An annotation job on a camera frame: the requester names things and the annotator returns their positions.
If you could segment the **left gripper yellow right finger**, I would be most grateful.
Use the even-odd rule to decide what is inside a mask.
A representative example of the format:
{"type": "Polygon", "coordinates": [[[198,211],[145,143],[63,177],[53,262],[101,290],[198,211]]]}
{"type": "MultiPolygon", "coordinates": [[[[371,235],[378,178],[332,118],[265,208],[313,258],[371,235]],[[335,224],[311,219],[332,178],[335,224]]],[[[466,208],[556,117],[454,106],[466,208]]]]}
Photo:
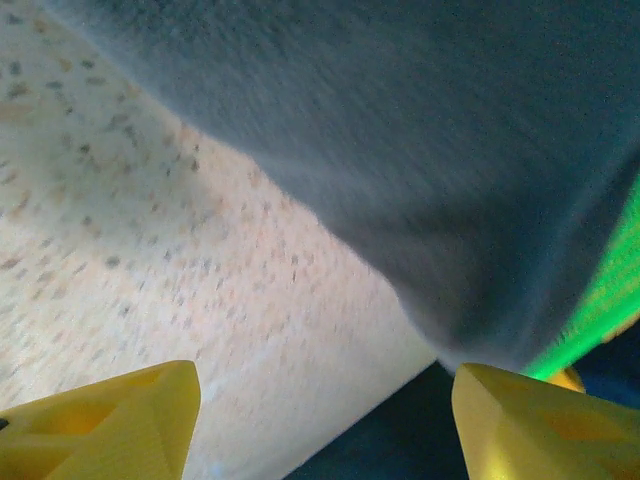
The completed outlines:
{"type": "Polygon", "coordinates": [[[639,413],[481,364],[456,372],[452,408],[471,480],[636,480],[639,413]]]}

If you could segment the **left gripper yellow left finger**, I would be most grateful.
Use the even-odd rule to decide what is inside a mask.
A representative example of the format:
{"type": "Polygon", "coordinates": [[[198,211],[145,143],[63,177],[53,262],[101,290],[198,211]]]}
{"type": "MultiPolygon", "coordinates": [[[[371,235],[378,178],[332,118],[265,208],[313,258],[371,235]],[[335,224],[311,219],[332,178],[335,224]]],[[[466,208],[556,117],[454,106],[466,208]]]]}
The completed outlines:
{"type": "Polygon", "coordinates": [[[190,360],[170,361],[1,413],[4,479],[179,479],[201,403],[190,360]]]}

